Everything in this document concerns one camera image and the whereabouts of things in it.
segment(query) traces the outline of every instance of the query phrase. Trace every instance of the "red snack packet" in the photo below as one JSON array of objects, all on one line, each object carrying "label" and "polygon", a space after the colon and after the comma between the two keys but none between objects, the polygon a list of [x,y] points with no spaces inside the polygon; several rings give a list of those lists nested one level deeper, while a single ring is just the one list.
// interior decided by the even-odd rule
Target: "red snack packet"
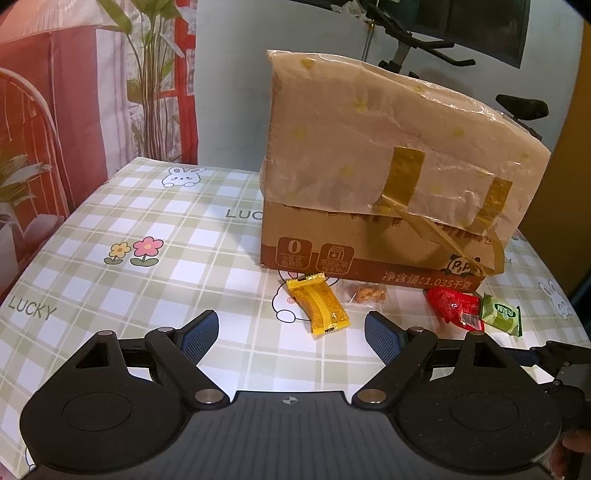
[{"label": "red snack packet", "polygon": [[480,319],[480,298],[451,288],[435,287],[427,290],[427,301],[447,323],[468,331],[484,331]]}]

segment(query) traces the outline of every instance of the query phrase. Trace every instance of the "yellow wrapper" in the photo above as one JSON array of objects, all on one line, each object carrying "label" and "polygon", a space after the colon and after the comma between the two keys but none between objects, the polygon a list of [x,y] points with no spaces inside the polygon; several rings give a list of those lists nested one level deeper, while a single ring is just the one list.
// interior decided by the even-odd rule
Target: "yellow wrapper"
[{"label": "yellow wrapper", "polygon": [[349,315],[327,285],[323,273],[311,275],[303,280],[288,280],[287,289],[308,315],[314,335],[351,325]]}]

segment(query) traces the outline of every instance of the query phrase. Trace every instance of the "tablecloth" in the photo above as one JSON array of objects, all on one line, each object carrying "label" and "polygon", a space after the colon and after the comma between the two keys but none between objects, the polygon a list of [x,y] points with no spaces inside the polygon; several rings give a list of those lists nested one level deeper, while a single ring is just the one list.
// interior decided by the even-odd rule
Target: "tablecloth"
[{"label": "tablecloth", "polygon": [[[180,327],[206,309],[218,313],[220,332],[199,367],[231,398],[244,389],[343,390],[350,399],[383,366],[365,342],[368,308],[347,304],[351,327],[313,338],[284,288],[290,274],[259,265],[261,219],[258,174],[146,158],[88,198],[0,307],[0,461],[26,473],[20,412],[95,332],[138,338],[159,326]],[[521,308],[523,337],[486,327],[501,345],[589,345],[566,296],[518,232],[506,249],[505,273],[478,291]],[[388,287],[387,296],[377,309],[401,327],[464,336],[436,319],[423,291]],[[529,372],[548,380],[540,369]]]}]

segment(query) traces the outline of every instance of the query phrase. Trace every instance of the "green snack packet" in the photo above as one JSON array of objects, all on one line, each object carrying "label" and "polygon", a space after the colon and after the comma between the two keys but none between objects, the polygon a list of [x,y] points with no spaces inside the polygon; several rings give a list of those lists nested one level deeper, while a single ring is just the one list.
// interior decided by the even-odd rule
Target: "green snack packet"
[{"label": "green snack packet", "polygon": [[484,294],[480,303],[480,318],[488,325],[492,325],[509,335],[520,337],[521,330],[521,309],[513,307],[492,295]]}]

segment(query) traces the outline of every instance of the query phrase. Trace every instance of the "white wall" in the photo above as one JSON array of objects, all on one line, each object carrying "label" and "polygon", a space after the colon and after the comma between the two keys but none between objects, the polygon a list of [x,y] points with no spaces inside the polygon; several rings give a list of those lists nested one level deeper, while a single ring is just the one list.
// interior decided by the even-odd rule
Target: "white wall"
[{"label": "white wall", "polygon": [[[448,50],[476,66],[452,67],[411,50],[402,73],[413,70],[488,105],[495,96],[539,98],[550,115],[530,125],[554,148],[576,80],[583,21],[563,0],[531,0],[520,69],[468,48]],[[265,154],[271,69],[267,49],[334,53],[360,58],[365,26],[352,17],[289,0],[199,0],[195,95],[199,163],[259,169]],[[397,41],[377,31],[368,61],[390,60]]]}]

